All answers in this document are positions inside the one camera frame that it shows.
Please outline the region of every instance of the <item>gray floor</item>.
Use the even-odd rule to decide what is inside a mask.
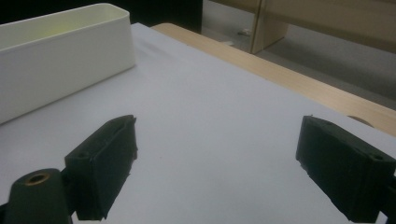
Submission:
[[[253,15],[204,1],[203,35],[247,50]],[[297,26],[258,57],[396,110],[396,54]]]

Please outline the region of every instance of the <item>white tray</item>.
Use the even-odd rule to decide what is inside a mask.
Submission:
[[[0,25],[0,123],[132,66],[129,12],[110,4]]]

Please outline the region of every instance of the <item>white plastic container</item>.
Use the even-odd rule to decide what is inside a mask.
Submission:
[[[110,4],[0,25],[0,123],[133,66],[129,12]]]

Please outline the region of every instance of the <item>dark wall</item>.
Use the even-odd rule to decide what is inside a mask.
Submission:
[[[201,32],[203,0],[112,0],[106,1],[131,13],[131,23],[147,26],[172,22]],[[94,0],[11,0],[0,7],[0,24],[25,20],[75,7],[103,3]]]

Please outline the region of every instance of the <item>wooden table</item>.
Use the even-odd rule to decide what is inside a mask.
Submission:
[[[242,50],[185,30],[174,24],[163,23],[153,29],[173,37],[223,61],[237,65],[292,91],[297,91],[322,105],[347,116],[363,119],[372,126],[396,136],[396,111],[359,96],[306,77],[274,63],[267,62]]]

